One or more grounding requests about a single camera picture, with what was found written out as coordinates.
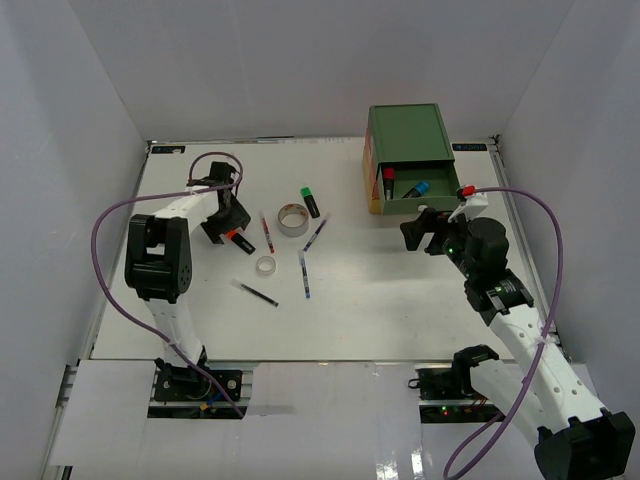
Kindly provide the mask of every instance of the green-capped marker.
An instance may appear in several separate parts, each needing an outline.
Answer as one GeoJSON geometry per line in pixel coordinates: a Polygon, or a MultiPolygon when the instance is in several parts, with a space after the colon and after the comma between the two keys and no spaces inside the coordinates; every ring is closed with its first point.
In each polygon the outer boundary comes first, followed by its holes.
{"type": "Polygon", "coordinates": [[[318,210],[318,205],[316,205],[316,201],[313,198],[313,195],[311,195],[311,189],[309,187],[304,187],[300,190],[300,193],[302,194],[304,203],[309,209],[311,218],[318,218],[320,216],[320,210],[318,210]]]}

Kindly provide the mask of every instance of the black label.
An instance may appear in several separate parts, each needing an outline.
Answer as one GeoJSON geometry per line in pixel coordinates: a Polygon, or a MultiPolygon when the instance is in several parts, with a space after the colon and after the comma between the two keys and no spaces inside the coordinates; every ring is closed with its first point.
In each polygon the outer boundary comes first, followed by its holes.
{"type": "Polygon", "coordinates": [[[452,143],[451,147],[455,152],[486,152],[487,145],[484,143],[452,143]]]}
{"type": "Polygon", "coordinates": [[[155,147],[151,147],[151,153],[184,153],[187,147],[185,146],[160,146],[156,145],[155,147]]]}

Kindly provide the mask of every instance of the blue pen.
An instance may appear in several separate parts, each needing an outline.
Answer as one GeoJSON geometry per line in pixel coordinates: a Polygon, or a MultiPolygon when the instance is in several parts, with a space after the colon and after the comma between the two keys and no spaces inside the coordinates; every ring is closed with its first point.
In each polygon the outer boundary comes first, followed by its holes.
{"type": "Polygon", "coordinates": [[[307,298],[311,298],[311,292],[309,291],[309,278],[307,277],[307,264],[304,261],[303,250],[298,250],[298,258],[300,259],[300,266],[302,267],[302,282],[304,283],[304,294],[307,298]]]}
{"type": "Polygon", "coordinates": [[[331,218],[331,214],[327,213],[324,218],[322,219],[322,221],[320,222],[320,225],[318,225],[318,228],[316,228],[316,231],[313,232],[313,235],[311,235],[311,238],[309,239],[309,241],[307,242],[307,244],[304,246],[304,251],[306,252],[307,250],[309,250],[309,247],[311,246],[311,244],[315,241],[316,238],[318,238],[318,234],[320,233],[320,230],[322,230],[322,227],[325,226],[325,224],[327,223],[327,220],[329,220],[331,218]]]}

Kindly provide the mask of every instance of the blue cap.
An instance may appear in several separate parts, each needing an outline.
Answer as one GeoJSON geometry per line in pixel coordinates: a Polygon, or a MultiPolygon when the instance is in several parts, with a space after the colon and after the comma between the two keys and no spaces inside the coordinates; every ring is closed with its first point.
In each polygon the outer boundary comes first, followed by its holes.
{"type": "Polygon", "coordinates": [[[427,190],[429,190],[429,184],[427,182],[418,182],[418,184],[413,187],[420,192],[420,195],[424,195],[427,190]]]}

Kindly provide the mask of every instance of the roll of tape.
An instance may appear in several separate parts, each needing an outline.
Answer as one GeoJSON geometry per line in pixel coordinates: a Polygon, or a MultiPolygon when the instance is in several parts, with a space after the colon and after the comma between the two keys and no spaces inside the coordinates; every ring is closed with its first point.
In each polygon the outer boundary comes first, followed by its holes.
{"type": "Polygon", "coordinates": [[[276,260],[273,257],[260,257],[256,262],[258,275],[267,277],[276,271],[276,260]]]}
{"type": "Polygon", "coordinates": [[[278,228],[282,233],[284,233],[287,237],[299,237],[307,233],[309,230],[309,212],[302,205],[298,205],[297,203],[290,203],[285,205],[278,212],[278,228]],[[300,225],[295,227],[290,227],[284,224],[284,219],[289,215],[299,215],[303,218],[303,221],[300,225]]]}

